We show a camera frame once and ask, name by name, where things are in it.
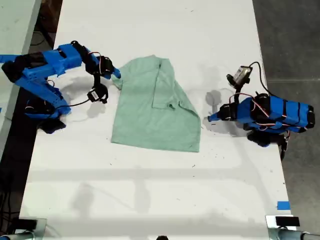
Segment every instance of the table surface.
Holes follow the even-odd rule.
[[[227,74],[262,61],[251,0],[64,0],[55,47],[72,40],[117,67],[170,59],[201,118],[234,93]],[[84,66],[52,79],[71,104],[93,85]],[[202,122],[199,153],[111,143],[120,92],[103,83],[108,104],[74,107],[65,129],[37,134],[20,216],[46,218],[47,236],[269,239],[265,215],[290,214],[277,210],[288,200],[277,146],[259,147],[232,122]],[[255,91],[257,67],[243,88]]]
[[[41,0],[1,0],[0,54],[27,54]],[[7,141],[19,87],[0,70],[0,159]]]

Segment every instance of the green t-shirt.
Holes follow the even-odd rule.
[[[199,152],[200,118],[175,80],[168,59],[136,58],[112,77],[121,90],[112,143],[147,149]]]

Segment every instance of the gray floor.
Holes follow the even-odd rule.
[[[320,0],[253,0],[268,88],[320,113]],[[282,163],[301,230],[320,233],[320,130],[293,134]]]

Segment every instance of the dark spot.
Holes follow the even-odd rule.
[[[158,236],[156,240],[169,240],[167,236]]]

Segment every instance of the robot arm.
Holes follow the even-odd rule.
[[[256,96],[241,93],[244,84],[250,82],[252,65],[259,66],[260,82],[264,89],[270,94],[256,93]],[[251,131],[247,138],[262,147],[267,147],[271,143],[281,146],[281,159],[287,150],[289,136],[285,137],[281,133],[296,132],[303,133],[315,125],[314,108],[311,105],[301,102],[288,101],[273,95],[265,88],[261,78],[261,66],[258,62],[253,62],[249,66],[241,66],[234,76],[226,76],[230,85],[236,90],[234,102],[224,104],[220,110],[207,119],[212,121],[237,121],[243,124],[245,131]],[[239,103],[239,95],[249,96]]]
[[[57,49],[26,55],[0,55],[2,70],[8,79],[44,100],[45,106],[26,109],[26,114],[36,119],[57,119],[70,112],[70,106],[58,88],[51,86],[47,78],[62,75],[66,70],[85,64],[85,70],[93,75],[94,84],[87,96],[91,102],[107,103],[108,89],[101,84],[100,78],[111,78],[114,74],[121,78],[120,71],[105,56],[94,56],[85,46],[77,41],[60,45]]]

